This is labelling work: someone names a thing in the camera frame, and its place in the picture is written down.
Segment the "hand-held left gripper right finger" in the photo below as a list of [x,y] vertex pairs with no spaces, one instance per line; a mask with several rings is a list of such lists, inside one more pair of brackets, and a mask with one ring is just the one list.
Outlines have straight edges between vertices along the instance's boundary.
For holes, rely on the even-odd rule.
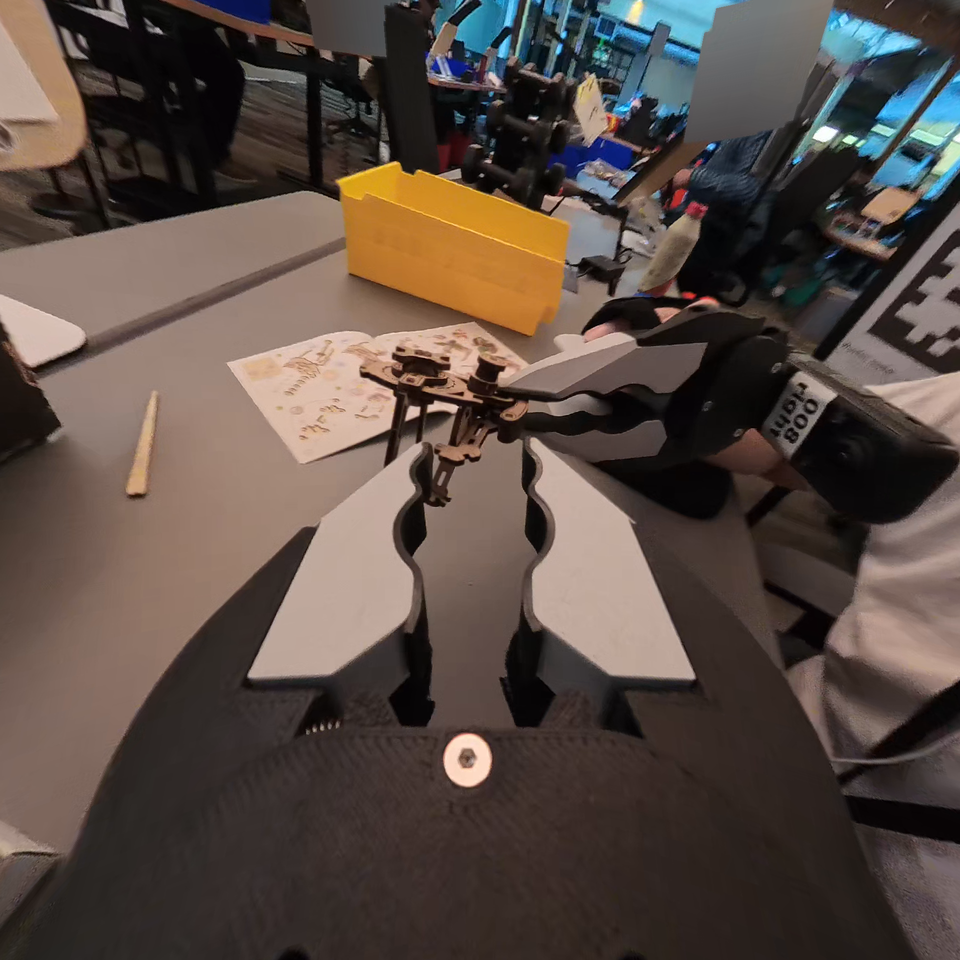
[[523,444],[524,573],[503,691],[514,722],[542,722],[565,693],[601,719],[635,690],[688,691],[688,652],[644,554],[637,526],[561,454]]

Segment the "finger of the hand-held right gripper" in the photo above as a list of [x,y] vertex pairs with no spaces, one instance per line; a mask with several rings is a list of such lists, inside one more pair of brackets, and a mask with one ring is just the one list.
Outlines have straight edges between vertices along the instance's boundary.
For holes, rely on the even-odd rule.
[[700,369],[705,342],[649,343],[633,333],[577,342],[503,384],[527,402],[523,434],[621,432],[659,420],[666,402]]
[[614,430],[611,414],[577,411],[572,414],[526,413],[520,430],[546,447],[590,464],[645,459],[657,456],[666,443],[664,425],[655,419]]

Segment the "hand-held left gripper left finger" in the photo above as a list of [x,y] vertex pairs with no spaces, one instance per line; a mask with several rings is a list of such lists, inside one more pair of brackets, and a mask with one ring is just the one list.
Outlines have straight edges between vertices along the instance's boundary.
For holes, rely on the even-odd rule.
[[321,520],[246,675],[430,701],[432,649],[416,554],[426,540],[433,451],[406,449]]

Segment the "dark wooden model assembly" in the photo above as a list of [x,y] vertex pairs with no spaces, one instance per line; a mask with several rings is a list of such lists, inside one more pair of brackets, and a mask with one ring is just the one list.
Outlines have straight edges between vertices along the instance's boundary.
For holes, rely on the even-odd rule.
[[415,440],[420,443],[430,407],[446,403],[455,408],[448,441],[434,447],[437,466],[425,503],[443,507],[450,502],[454,471],[478,462],[488,438],[495,437],[507,444],[521,438],[522,418],[529,404],[501,389],[499,377],[505,368],[505,362],[497,356],[481,354],[469,375],[461,376],[452,371],[450,355],[402,345],[387,361],[373,359],[361,364],[360,376],[389,391],[394,398],[385,466],[399,456],[403,426],[410,411],[416,411]]

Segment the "person's right hand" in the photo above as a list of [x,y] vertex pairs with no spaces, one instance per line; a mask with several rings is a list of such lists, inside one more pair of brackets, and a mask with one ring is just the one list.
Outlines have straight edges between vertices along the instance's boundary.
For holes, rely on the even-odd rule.
[[615,333],[641,333],[654,330],[682,310],[720,307],[713,297],[651,296],[633,294],[608,300],[581,331],[583,341],[591,342]]

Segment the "bottle with red cap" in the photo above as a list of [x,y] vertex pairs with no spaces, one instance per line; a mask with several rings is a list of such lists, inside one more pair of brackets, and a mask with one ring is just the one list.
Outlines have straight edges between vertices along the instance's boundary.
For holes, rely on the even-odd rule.
[[708,211],[707,205],[692,201],[663,232],[638,283],[639,294],[662,297],[669,292],[700,239],[702,221]]

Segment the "yellow plastic bin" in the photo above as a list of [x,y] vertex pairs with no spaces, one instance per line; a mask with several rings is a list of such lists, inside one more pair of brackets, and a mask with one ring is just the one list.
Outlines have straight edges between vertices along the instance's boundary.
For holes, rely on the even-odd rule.
[[351,275],[527,337],[553,322],[567,221],[399,162],[337,186]]

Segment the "black and white tag sign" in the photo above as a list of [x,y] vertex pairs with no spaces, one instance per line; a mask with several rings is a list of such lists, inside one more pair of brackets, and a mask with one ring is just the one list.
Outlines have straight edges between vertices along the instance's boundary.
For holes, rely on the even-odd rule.
[[958,372],[958,207],[911,253],[891,259],[816,357],[864,386]]

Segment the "illustrated instruction booklet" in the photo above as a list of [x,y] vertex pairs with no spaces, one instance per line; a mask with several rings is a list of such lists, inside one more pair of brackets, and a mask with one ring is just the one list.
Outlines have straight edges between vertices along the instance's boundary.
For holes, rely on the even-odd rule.
[[481,354],[505,361],[506,375],[527,365],[522,356],[475,321],[373,336],[360,331],[320,334],[227,366],[300,464],[327,458],[389,431],[395,399],[360,375],[374,361],[391,362],[397,347],[447,354],[451,372],[466,378]]

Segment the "pale wooden stick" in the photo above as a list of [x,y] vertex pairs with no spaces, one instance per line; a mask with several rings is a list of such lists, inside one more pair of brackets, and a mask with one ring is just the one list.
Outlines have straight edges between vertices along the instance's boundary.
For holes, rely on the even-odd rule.
[[149,493],[159,413],[160,392],[152,390],[141,423],[133,460],[127,474],[125,486],[127,498],[144,498]]

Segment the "black dumbbell rack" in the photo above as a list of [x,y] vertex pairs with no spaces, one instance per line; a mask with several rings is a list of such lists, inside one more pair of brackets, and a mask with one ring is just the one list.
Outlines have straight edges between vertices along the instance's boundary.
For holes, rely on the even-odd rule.
[[570,141],[577,82],[564,73],[544,76],[515,55],[507,60],[503,81],[502,97],[486,110],[491,148],[467,148],[461,181],[541,212],[545,198],[560,196],[567,180],[566,166],[553,159]]

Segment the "white flat device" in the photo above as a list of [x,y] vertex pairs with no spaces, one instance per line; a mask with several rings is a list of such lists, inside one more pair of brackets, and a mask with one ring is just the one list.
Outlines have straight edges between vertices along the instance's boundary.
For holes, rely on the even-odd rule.
[[1,295],[1,324],[23,363],[33,371],[77,354],[88,343],[78,325]]

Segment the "light wooden table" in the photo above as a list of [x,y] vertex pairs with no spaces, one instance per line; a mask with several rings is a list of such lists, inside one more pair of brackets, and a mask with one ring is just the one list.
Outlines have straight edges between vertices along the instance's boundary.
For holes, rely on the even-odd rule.
[[73,162],[87,115],[45,2],[1,3],[1,172]]

